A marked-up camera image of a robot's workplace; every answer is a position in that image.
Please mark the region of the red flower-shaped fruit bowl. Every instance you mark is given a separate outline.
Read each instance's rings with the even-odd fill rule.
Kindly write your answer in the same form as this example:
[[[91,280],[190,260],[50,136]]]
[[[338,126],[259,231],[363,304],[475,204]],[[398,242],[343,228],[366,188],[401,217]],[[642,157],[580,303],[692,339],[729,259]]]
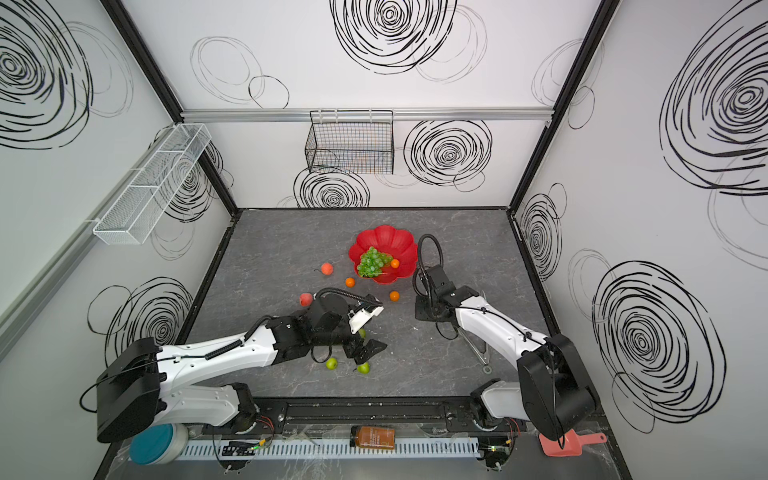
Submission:
[[[417,267],[417,245],[407,230],[381,225],[361,232],[348,250],[354,272],[382,285],[410,277]]]

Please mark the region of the green fake grape bunch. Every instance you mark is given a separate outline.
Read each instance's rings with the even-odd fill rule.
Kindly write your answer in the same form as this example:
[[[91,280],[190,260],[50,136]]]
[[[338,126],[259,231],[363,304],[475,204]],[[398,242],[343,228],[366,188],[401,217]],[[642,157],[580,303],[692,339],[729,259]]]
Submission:
[[[383,274],[383,269],[390,266],[394,258],[377,250],[375,247],[369,247],[361,256],[357,264],[356,271],[363,278],[376,278]]]

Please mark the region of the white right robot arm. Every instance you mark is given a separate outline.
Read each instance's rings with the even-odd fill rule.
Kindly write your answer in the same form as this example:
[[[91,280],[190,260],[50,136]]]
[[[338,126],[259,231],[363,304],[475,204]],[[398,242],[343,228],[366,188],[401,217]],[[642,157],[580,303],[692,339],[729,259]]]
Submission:
[[[457,287],[440,266],[413,274],[416,318],[448,322],[501,354],[518,375],[480,390],[493,418],[531,422],[545,438],[558,441],[601,405],[596,387],[574,343],[563,334],[547,336],[502,313],[476,290]]]

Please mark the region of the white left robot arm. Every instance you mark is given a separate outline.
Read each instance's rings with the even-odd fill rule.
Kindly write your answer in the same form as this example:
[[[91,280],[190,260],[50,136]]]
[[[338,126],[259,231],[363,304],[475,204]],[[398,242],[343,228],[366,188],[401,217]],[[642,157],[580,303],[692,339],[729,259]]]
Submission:
[[[372,295],[323,288],[309,306],[262,316],[243,333],[184,345],[161,346],[151,337],[136,340],[95,382],[96,438],[115,443],[165,424],[248,432],[261,420],[249,387],[207,387],[205,381],[300,359],[318,347],[339,347],[361,366],[386,348],[360,334],[382,311],[382,302]]]

